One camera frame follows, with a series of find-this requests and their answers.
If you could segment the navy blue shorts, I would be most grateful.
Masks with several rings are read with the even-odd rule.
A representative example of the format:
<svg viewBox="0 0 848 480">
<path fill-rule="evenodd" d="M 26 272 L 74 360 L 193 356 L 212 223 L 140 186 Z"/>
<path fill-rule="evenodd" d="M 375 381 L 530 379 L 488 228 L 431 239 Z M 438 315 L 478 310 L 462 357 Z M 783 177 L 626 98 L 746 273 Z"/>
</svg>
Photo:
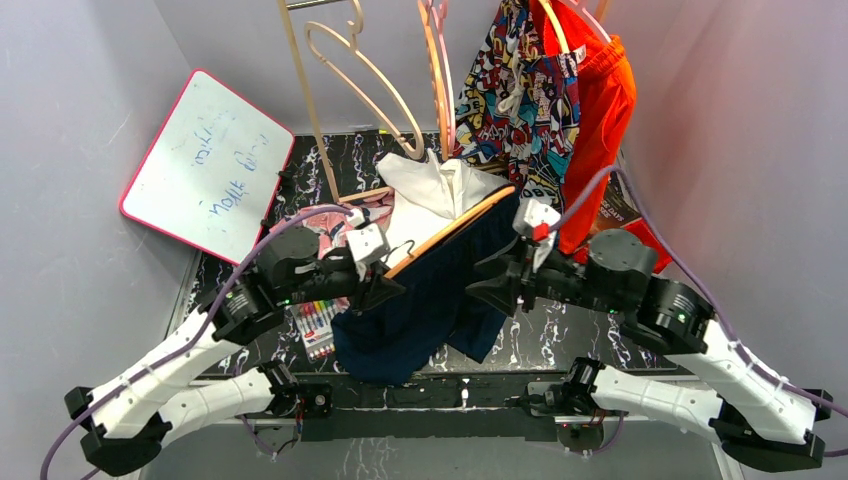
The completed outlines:
<svg viewBox="0 0 848 480">
<path fill-rule="evenodd" d="M 486 212 L 395 275 L 404 294 L 333 319 L 336 359 L 346 373 L 363 382 L 401 385 L 443 345 L 485 361 L 507 316 L 465 288 L 480 279 L 476 262 L 515 239 L 512 221 L 520 195 L 509 187 L 490 198 L 494 203 Z"/>
</svg>

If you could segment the orange hanger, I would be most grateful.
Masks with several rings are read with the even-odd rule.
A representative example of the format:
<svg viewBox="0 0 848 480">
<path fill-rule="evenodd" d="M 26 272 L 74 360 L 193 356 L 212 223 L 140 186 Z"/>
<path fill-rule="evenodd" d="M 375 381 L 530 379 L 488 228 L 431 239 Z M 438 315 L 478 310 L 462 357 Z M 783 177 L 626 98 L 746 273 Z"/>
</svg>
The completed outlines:
<svg viewBox="0 0 848 480">
<path fill-rule="evenodd" d="M 515 186 L 504 186 L 499 190 L 496 190 L 492 194 L 488 195 L 485 199 L 483 199 L 478 204 L 474 205 L 471 209 L 463 213 L 459 218 L 452 221 L 449 225 L 441 229 L 438 233 L 433 235 L 427 241 L 422 242 L 419 246 L 414 247 L 410 252 L 405 255 L 402 260 L 400 260 L 395 266 L 391 267 L 388 272 L 384 274 L 384 277 L 387 279 L 393 279 L 404 268 L 414 263 L 418 258 L 425 255 L 429 250 L 435 248 L 441 243 L 444 243 L 451 237 L 466 229 L 472 223 L 479 220 L 496 205 L 501 203 L 503 200 L 513 196 L 515 193 Z"/>
</svg>

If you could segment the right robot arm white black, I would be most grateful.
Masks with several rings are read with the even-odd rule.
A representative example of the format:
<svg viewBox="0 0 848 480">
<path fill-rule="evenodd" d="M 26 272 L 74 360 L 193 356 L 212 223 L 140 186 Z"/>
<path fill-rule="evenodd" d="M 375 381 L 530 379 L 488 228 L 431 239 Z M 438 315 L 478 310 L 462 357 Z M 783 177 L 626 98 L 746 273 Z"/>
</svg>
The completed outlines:
<svg viewBox="0 0 848 480">
<path fill-rule="evenodd" d="M 822 390 L 796 393 L 763 378 L 753 356 L 739 354 L 707 300 L 654 273 L 654 249 L 612 229 L 590 241 L 585 264 L 554 252 L 535 266 L 537 250 L 528 239 L 514 240 L 477 264 L 483 280 L 467 293 L 507 315 L 531 308 L 537 298 L 619 315 L 626 337 L 695 374 L 702 387 L 658 382 L 580 357 L 562 382 L 532 382 L 511 406 L 536 416 L 645 416 L 698 434 L 737 462 L 768 473 L 821 467 L 825 444 L 814 425 L 831 415 L 831 397 Z"/>
</svg>

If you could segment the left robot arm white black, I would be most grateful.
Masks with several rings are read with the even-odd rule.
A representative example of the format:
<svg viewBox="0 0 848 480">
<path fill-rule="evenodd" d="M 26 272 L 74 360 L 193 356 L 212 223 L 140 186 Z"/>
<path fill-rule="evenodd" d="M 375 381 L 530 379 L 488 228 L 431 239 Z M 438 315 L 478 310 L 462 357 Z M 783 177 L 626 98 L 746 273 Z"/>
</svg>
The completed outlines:
<svg viewBox="0 0 848 480">
<path fill-rule="evenodd" d="M 213 294 L 165 340 L 112 380 L 65 396 L 80 446 L 99 471 L 120 477 L 139 470 L 177 439 L 219 421 L 253 413 L 303 412 L 314 394 L 280 361 L 268 361 L 224 381 L 194 380 L 280 325 L 287 309 L 347 298 L 359 309 L 399 295 L 384 258 L 390 252 L 376 224 L 348 231 L 326 254 L 317 234 L 288 222 L 261 240 Z"/>
</svg>

